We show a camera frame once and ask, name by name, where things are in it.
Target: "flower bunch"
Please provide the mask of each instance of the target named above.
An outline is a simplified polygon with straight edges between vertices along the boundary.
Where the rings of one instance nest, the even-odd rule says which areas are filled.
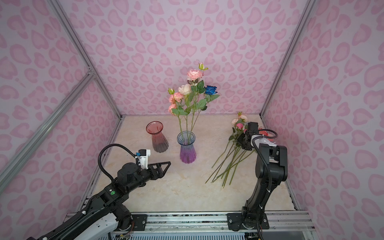
[[[247,122],[248,122],[248,118],[247,118],[247,116],[243,115],[242,112],[238,112],[237,118],[235,118],[231,121],[233,133],[228,139],[228,143],[227,143],[227,146],[225,147],[224,152],[217,158],[216,162],[213,164],[212,167],[214,167],[215,164],[217,163],[217,161],[227,152],[228,146],[229,146],[231,141],[232,141],[232,146],[230,147],[229,151],[227,152],[225,159],[221,162],[221,164],[216,168],[216,170],[212,173],[212,175],[208,178],[208,180],[205,183],[207,183],[209,181],[209,179],[216,173],[216,175],[212,179],[212,182],[221,178],[221,179],[223,179],[222,187],[224,187],[226,182],[227,182],[228,175],[229,175],[231,169],[234,167],[235,169],[232,173],[232,178],[229,182],[229,185],[231,185],[233,176],[235,175],[237,165],[240,162],[242,162],[243,160],[245,160],[249,155],[251,155],[255,151],[255,150],[253,150],[248,155],[245,155],[246,150],[243,150],[241,152],[242,147],[237,142],[237,138],[248,129]],[[220,172],[220,169],[223,166],[225,160],[227,160],[227,158],[229,158],[230,156],[232,156],[231,162],[228,164],[228,166],[224,170],[224,172],[222,172],[221,174],[218,175],[218,173]]]
[[[199,70],[192,69],[187,73],[187,84],[179,87],[178,92],[171,88],[168,89],[168,93],[171,95],[169,97],[171,105],[168,111],[179,119],[180,132],[183,132],[181,126],[181,119],[183,117],[186,121],[187,131],[192,132],[200,112],[206,110],[207,104],[220,96],[217,94],[217,87],[204,86],[204,81],[201,80],[204,76],[204,71],[207,69],[203,63],[200,63]],[[192,120],[190,122],[190,129],[188,129],[188,115],[190,114],[192,115]]]

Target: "pink rose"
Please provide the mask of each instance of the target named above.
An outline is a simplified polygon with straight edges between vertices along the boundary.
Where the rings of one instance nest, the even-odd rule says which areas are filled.
[[[183,94],[181,94],[181,93],[174,93],[174,94],[172,94],[170,97],[169,97],[169,102],[170,103],[175,103],[175,100],[177,101],[177,102],[181,102],[181,99],[184,97],[184,95]]]
[[[172,105],[170,105],[169,108],[168,108],[168,112],[169,112],[170,114],[172,114],[173,116],[175,115],[175,114],[173,114],[173,112],[172,112],[172,109],[174,109],[174,108],[177,108],[176,104],[172,104]]]
[[[197,78],[201,78],[203,76],[203,73],[199,70],[196,70],[196,69],[191,69],[189,70],[189,72],[187,73],[188,77],[191,79],[191,80],[195,80]]]
[[[242,123],[238,123],[238,124],[236,124],[236,126],[237,126],[239,129],[243,129],[243,124],[242,124]]]

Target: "pink leopard print wallpaper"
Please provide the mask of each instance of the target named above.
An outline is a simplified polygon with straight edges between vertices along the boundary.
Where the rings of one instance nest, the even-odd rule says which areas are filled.
[[[62,0],[123,114],[168,114],[168,87],[200,61],[221,97],[259,113],[306,0]]]
[[[86,69],[44,0],[0,3],[0,172]]]
[[[74,212],[116,123],[91,82],[0,195],[0,239],[40,237]]]
[[[321,0],[266,115],[323,240],[384,239],[384,1]]]

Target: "purple glass vase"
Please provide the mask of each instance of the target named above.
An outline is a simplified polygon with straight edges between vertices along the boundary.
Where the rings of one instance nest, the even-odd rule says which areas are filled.
[[[180,144],[180,159],[184,163],[193,163],[196,160],[196,151],[193,143],[195,134],[190,131],[184,131],[177,136],[177,142]]]
[[[163,130],[163,124],[161,122],[150,122],[146,130],[147,133],[152,135],[152,146],[156,152],[164,152],[168,149],[168,141],[161,132]]]

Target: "wire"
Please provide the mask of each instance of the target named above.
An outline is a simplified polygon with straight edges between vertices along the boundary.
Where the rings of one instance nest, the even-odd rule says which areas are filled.
[[[272,130],[269,130],[269,129],[261,129],[260,131],[270,131],[270,132],[273,132],[275,134],[275,136],[272,136],[272,137],[269,137],[269,138],[276,138],[277,137],[277,133],[275,131],[272,131]],[[269,168],[269,165],[266,163],[265,161],[265,158],[262,154],[262,152],[260,151],[260,149],[257,147],[256,145],[256,139],[260,139],[260,138],[264,138],[266,136],[262,135],[262,136],[258,136],[258,137],[255,137],[253,140],[252,140],[252,144],[253,144],[253,147],[255,148],[256,152],[257,152],[257,155],[260,156],[260,159],[262,160],[263,164],[264,164],[264,167],[266,169],[266,173],[268,175],[268,187],[267,187],[267,192],[265,193],[265,196],[261,202],[261,204],[259,205],[259,208],[258,210],[256,211],[256,219],[258,220],[259,219],[259,216],[261,214],[261,209],[265,207],[266,205],[266,202],[269,198],[269,195],[271,194],[271,187],[272,187],[272,175],[271,175],[271,170]],[[259,235],[259,238],[260,240],[263,240],[263,236],[262,236],[262,232],[260,230],[261,226],[259,223],[256,224],[256,228],[257,228],[257,234]]]
[[[269,138],[269,139],[274,139],[274,138],[277,138],[278,134],[277,132],[275,132],[274,130],[270,130],[270,129],[259,129],[258,131],[267,131],[267,132],[272,132],[274,134],[274,136],[264,136],[265,138]]]
[[[107,149],[110,148],[110,147],[114,147],[114,146],[116,146],[116,147],[121,147],[122,149],[124,149],[125,151],[127,151],[132,157],[136,158],[136,155],[134,155],[128,148],[124,147],[124,146],[121,145],[121,144],[112,143],[112,144],[109,144],[109,145],[105,146],[105,147],[100,151],[99,157],[98,157],[98,159],[97,159],[97,164],[99,165],[100,170],[101,170],[107,177],[109,177],[109,179],[110,179],[111,181],[113,181],[113,177],[112,177],[111,174],[109,174],[109,173],[104,169],[103,165],[101,164],[101,157],[102,157],[102,155],[103,155],[103,153],[104,153],[105,150],[107,150]]]
[[[86,213],[88,212],[89,210],[89,207],[91,206],[91,203],[93,201],[93,199],[96,197],[96,195],[93,195],[87,202],[87,205],[85,205],[85,207],[80,210],[80,211],[85,211]],[[71,222],[68,226],[66,226],[65,228],[61,229],[60,231],[58,231],[57,233],[55,233],[54,235],[52,235],[50,238],[48,238],[48,240],[51,240],[51,239],[54,239],[55,237],[59,236],[60,234],[62,234],[63,232],[65,232],[67,229],[71,228],[75,223],[77,223],[80,219],[83,218],[83,216],[85,216],[84,214],[80,214],[80,216],[78,216],[73,222]]]

